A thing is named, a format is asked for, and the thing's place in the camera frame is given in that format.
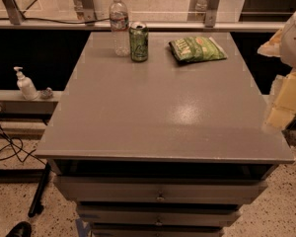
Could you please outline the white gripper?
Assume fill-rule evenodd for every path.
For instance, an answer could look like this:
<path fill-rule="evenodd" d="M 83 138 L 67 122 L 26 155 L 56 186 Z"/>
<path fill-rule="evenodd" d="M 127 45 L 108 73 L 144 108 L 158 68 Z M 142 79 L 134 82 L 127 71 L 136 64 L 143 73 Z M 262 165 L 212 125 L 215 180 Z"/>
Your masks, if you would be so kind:
<path fill-rule="evenodd" d="M 268 95 L 262 130 L 277 133 L 296 118 L 296 12 L 259 47 L 258 54 L 279 57 L 283 63 L 294 67 L 286 76 L 275 77 Z"/>

